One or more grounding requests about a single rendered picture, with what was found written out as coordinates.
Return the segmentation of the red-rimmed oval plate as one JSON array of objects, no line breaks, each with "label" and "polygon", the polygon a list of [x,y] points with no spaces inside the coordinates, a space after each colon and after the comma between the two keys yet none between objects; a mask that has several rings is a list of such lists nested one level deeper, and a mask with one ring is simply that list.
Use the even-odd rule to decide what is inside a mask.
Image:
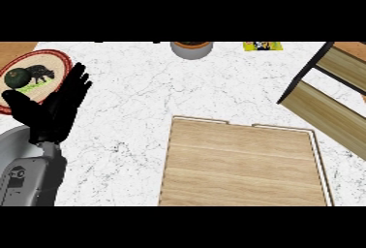
[{"label": "red-rimmed oval plate", "polygon": [[16,59],[0,69],[0,114],[12,114],[10,107],[2,97],[2,93],[12,87],[6,84],[6,74],[22,68],[31,74],[31,80],[18,91],[25,94],[31,101],[41,104],[47,96],[62,86],[72,64],[68,55],[55,49],[33,51]]}]

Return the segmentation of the yellow printed packet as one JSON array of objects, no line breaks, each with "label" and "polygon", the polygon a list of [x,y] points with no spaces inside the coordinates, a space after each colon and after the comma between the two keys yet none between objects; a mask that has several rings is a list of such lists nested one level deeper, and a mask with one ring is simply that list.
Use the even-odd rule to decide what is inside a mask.
[{"label": "yellow printed packet", "polygon": [[257,50],[282,50],[283,46],[279,42],[244,42],[245,51]]}]

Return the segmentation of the wooden tray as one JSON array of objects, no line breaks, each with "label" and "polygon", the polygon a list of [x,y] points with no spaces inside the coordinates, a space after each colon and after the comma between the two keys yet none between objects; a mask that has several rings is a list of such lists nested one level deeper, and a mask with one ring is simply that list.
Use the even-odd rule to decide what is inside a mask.
[{"label": "wooden tray", "polygon": [[313,130],[171,118],[159,205],[334,204]]}]

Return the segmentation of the dark green round vegetable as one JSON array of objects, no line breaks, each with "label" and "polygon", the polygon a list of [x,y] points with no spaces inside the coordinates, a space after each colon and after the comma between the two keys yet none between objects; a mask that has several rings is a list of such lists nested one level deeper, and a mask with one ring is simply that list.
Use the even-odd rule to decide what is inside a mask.
[{"label": "dark green round vegetable", "polygon": [[31,73],[24,68],[10,70],[5,75],[5,83],[12,89],[22,88],[31,81]]}]

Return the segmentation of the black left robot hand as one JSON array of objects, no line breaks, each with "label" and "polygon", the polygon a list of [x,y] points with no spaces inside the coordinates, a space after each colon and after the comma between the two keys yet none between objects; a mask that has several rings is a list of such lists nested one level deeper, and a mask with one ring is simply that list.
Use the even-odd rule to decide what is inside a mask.
[{"label": "black left robot hand", "polygon": [[86,66],[77,63],[59,90],[47,96],[41,105],[16,90],[2,93],[13,118],[30,128],[28,142],[33,144],[43,141],[59,144],[69,136],[77,109],[93,84],[84,70]]}]

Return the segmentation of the brown wooden board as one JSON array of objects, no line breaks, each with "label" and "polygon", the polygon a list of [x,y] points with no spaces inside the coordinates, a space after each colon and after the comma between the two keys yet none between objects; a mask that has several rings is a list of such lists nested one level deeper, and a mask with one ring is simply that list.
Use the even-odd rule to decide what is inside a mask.
[{"label": "brown wooden board", "polygon": [[37,42],[0,42],[0,69],[24,54],[34,51]]}]

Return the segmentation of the grey pot with orange rim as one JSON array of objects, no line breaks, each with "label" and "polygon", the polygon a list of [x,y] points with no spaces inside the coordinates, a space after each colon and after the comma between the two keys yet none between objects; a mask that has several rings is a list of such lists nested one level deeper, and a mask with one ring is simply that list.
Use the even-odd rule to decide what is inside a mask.
[{"label": "grey pot with orange rim", "polygon": [[188,60],[196,60],[204,58],[213,49],[213,42],[204,42],[198,45],[185,45],[180,42],[170,43],[174,54]]}]

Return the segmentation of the wooden tiered shelf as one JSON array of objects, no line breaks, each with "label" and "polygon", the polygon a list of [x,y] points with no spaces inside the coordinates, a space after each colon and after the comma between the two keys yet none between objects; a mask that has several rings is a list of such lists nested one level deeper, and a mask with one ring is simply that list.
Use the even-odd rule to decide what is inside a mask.
[{"label": "wooden tiered shelf", "polygon": [[278,100],[278,104],[366,160],[366,117],[303,80],[311,69],[366,96],[366,61],[341,50],[335,42],[326,42]]}]

